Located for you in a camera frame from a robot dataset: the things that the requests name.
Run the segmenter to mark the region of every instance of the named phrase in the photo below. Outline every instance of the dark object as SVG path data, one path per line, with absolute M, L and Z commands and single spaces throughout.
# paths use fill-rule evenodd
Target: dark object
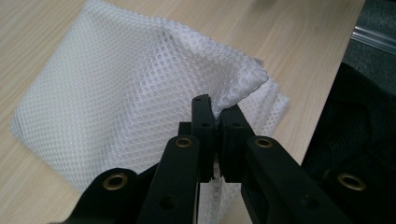
M 357 223 L 395 223 L 395 139 L 395 96 L 342 63 L 302 167 Z
M 222 112 L 219 136 L 207 95 L 192 100 L 191 120 L 157 168 L 104 172 L 64 223 L 196 223 L 199 183 L 212 176 L 216 152 L 225 179 L 242 183 L 254 223 L 351 223 L 276 140 L 255 136 L 238 105 Z

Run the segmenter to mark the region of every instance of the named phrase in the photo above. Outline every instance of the brass ring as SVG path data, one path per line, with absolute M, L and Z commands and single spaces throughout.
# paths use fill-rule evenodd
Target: brass ring
M 338 182 L 349 189 L 363 191 L 367 188 L 366 184 L 354 175 L 341 173 L 337 176 L 337 179 Z
M 266 138 L 258 138 L 254 141 L 254 143 L 258 147 L 271 147 L 273 145 L 272 142 Z
M 192 141 L 189 138 L 178 138 L 176 140 L 176 145 L 178 147 L 190 147 L 192 145 Z
M 124 173 L 114 174 L 106 178 L 103 187 L 108 190 L 122 189 L 128 182 L 128 176 Z

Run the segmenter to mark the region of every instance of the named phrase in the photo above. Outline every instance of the light wood tabletop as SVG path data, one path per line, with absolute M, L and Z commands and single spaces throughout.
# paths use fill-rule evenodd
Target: light wood tabletop
M 290 106 L 273 137 L 302 162 L 363 0 L 108 1 L 179 21 L 264 61 Z M 0 1 L 0 223 L 63 221 L 79 198 L 9 130 L 18 102 L 84 2 Z M 239 197 L 224 223 L 249 223 Z

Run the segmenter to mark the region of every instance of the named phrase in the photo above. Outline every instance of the white mesh bag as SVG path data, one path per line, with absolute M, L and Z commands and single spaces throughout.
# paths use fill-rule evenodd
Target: white mesh bag
M 82 192 L 108 169 L 141 173 L 157 163 L 197 95 L 209 94 L 216 118 L 242 100 L 256 134 L 270 135 L 287 98 L 267 80 L 246 54 L 185 25 L 90 0 L 10 130 Z M 218 222 L 238 190 L 220 177 L 203 184 L 200 222 Z

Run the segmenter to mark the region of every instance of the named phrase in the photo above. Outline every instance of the folded cloth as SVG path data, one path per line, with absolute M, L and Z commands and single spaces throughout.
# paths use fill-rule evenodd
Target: folded cloth
M 288 99 L 267 80 L 246 54 L 185 25 L 90 0 L 21 100 L 10 130 L 83 191 L 105 170 L 141 173 L 158 162 L 200 94 L 209 94 L 216 118 L 242 100 L 254 131 L 269 135 Z M 218 177 L 201 190 L 201 223 L 217 222 L 239 188 L 221 183 Z

